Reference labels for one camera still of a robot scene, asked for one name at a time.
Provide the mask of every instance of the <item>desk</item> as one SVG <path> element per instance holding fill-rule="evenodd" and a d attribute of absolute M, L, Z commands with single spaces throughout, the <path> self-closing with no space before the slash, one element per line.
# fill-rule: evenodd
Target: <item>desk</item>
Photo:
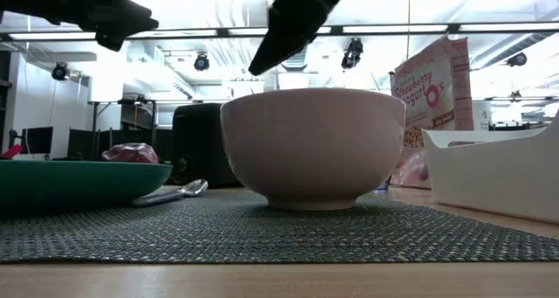
<path fill-rule="evenodd" d="M 386 198 L 559 238 L 559 226 L 435 205 L 430 191 Z M 559 263 L 0 266 L 0 297 L 559 297 Z"/>

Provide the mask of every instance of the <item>plate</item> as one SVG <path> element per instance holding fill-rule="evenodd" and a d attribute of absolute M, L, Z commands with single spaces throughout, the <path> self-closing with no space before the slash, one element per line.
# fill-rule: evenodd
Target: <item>plate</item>
<path fill-rule="evenodd" d="M 164 185 L 172 168 L 154 163 L 0 161 L 0 209 L 127 203 Z"/>

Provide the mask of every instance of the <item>black monitor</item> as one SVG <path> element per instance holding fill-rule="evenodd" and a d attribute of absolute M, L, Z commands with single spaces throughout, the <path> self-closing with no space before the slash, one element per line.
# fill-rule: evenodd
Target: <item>black monitor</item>
<path fill-rule="evenodd" d="M 24 128 L 21 134 L 21 146 L 23 148 L 21 154 L 50 154 L 52 127 Z"/>

